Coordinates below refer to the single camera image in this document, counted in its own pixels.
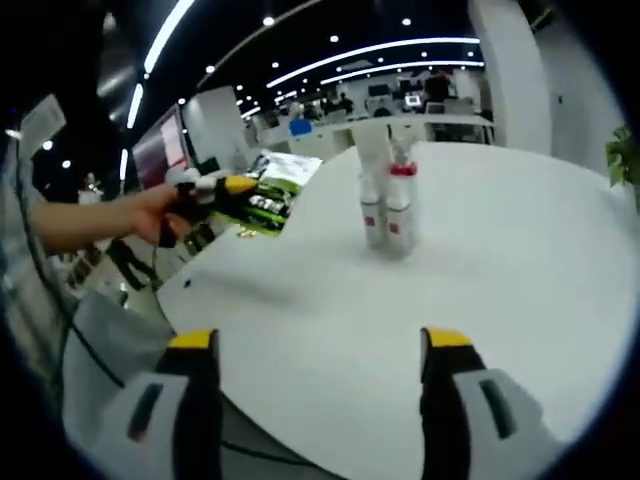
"chair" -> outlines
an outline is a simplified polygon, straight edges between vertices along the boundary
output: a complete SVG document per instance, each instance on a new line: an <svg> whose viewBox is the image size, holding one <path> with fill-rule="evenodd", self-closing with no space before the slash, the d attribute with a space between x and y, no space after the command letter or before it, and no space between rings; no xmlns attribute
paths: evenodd
<svg viewBox="0 0 640 480"><path fill-rule="evenodd" d="M426 112L427 113L435 113L435 114L443 114L444 113L444 103L427 102Z"/></svg>
<svg viewBox="0 0 640 480"><path fill-rule="evenodd" d="M444 101L444 113L452 115L474 115L473 100L470 98L447 98Z"/></svg>
<svg viewBox="0 0 640 480"><path fill-rule="evenodd" d="M311 125L309 120L305 120L304 118L294 118L289 122L289 131L294 137L311 133L311 130L313 130L313 125Z"/></svg>

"computer monitor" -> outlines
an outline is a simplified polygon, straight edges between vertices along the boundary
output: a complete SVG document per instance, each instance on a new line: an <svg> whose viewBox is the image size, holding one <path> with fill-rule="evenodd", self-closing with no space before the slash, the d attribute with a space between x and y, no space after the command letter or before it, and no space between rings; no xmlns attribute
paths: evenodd
<svg viewBox="0 0 640 480"><path fill-rule="evenodd" d="M398 83L402 93L415 92L417 90L417 88L411 84L411 80L400 80Z"/></svg>
<svg viewBox="0 0 640 480"><path fill-rule="evenodd" d="M407 107L422 106L422 100L420 99L420 95L407 95L406 97L404 97L404 101L407 104Z"/></svg>

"person's arm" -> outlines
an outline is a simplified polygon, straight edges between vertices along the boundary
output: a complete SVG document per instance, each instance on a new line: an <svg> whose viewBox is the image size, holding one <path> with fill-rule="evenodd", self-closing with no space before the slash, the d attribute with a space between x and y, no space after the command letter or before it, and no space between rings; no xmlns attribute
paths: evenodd
<svg viewBox="0 0 640 480"><path fill-rule="evenodd" d="M107 203L38 204L31 209L29 221L50 255L75 252L99 240L131 234L158 244L163 221L167 220L178 234L186 228L176 226L180 219L165 213L176 199L175 188L161 185Z"/></svg>

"white pillar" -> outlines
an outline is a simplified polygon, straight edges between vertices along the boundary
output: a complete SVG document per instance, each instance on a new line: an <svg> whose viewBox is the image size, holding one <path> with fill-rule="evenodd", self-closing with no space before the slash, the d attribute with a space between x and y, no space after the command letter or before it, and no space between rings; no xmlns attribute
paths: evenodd
<svg viewBox="0 0 640 480"><path fill-rule="evenodd" d="M469 0L491 87L496 143L551 154L551 97L531 29L514 0Z"/></svg>
<svg viewBox="0 0 640 480"><path fill-rule="evenodd" d="M238 172L247 167L250 150L233 87L196 95L185 105L182 115L198 162L216 157L225 171ZM242 164L239 154L244 158Z"/></svg>

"desk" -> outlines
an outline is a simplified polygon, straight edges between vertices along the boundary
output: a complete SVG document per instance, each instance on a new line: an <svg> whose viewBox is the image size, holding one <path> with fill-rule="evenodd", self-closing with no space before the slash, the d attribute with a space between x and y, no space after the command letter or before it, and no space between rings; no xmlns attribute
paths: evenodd
<svg viewBox="0 0 640 480"><path fill-rule="evenodd" d="M470 336L560 439L586 427L632 338L637 220L607 179L498 147L415 148L422 231L404 261L366 247L351 148L281 237L231 229L159 291L177 332L220 329L231 401L350 480L420 478L421 327Z"/></svg>
<svg viewBox="0 0 640 480"><path fill-rule="evenodd" d="M485 144L495 144L493 123L477 115L449 115L449 114L415 114L394 115L391 117L368 118L352 122L335 123L330 125L314 125L308 135L292 137L288 130L280 127L272 128L261 133L262 143L267 148L279 152L300 153L315 156L322 160L330 160L349 146L348 138L352 137L351 129L354 125L364 123L390 125L394 135L408 129L416 140L433 140L430 125L474 125L482 129Z"/></svg>

